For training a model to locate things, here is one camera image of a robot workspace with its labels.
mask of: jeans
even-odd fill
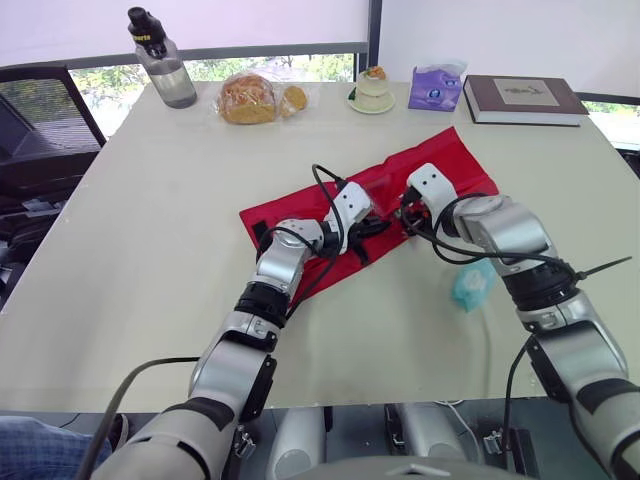
[[[0,480],[72,480],[91,435],[31,417],[0,417]],[[111,455],[105,441],[96,467]]]

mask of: bread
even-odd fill
[[[272,122],[276,118],[273,87],[260,75],[233,77],[222,86],[218,111],[229,123]]]
[[[307,96],[300,87],[287,87],[280,101],[280,114],[290,117],[307,106]]]

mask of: water bottle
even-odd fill
[[[149,74],[164,103],[173,108],[192,105],[195,88],[162,23],[141,7],[129,9],[129,32],[136,43],[136,56]]]

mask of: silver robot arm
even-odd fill
[[[433,165],[409,178],[409,186],[441,216],[451,237],[488,253],[518,252],[558,258],[540,220],[505,195],[457,198]],[[572,270],[534,259],[492,258],[524,328],[527,353],[549,397],[570,405],[576,433],[607,473],[619,480],[640,476],[640,389],[628,380],[620,347]]]
[[[285,220],[278,226],[299,234],[315,251],[347,250],[348,232],[372,209],[356,183],[340,190],[324,222]],[[276,230],[233,312],[201,356],[189,399],[155,417],[103,463],[92,479],[216,480],[230,453],[238,423],[262,412],[273,383],[271,357],[286,324],[287,308],[313,251],[299,238]]]

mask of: red fabric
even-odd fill
[[[371,263],[400,245],[407,235],[393,212],[400,207],[400,196],[407,189],[407,177],[425,163],[433,163],[453,183],[458,195],[471,192],[496,194],[495,183],[482,169],[480,164],[466,149],[453,127],[439,133],[420,145],[391,155],[384,163],[376,165],[349,177],[369,194],[375,205],[374,212],[383,220],[392,220],[392,225],[383,233],[365,239],[366,249]],[[329,193],[337,193],[335,184],[326,184]],[[254,245],[258,240],[252,226],[266,222],[268,227],[275,226],[287,218],[312,218],[322,221],[329,210],[320,187],[313,185],[262,205],[240,212],[240,218]],[[304,276],[298,287],[298,293],[322,271],[328,260],[315,258],[305,265]],[[314,295],[343,278],[356,273],[362,267],[358,256],[347,251],[340,255],[331,271],[314,288]]]

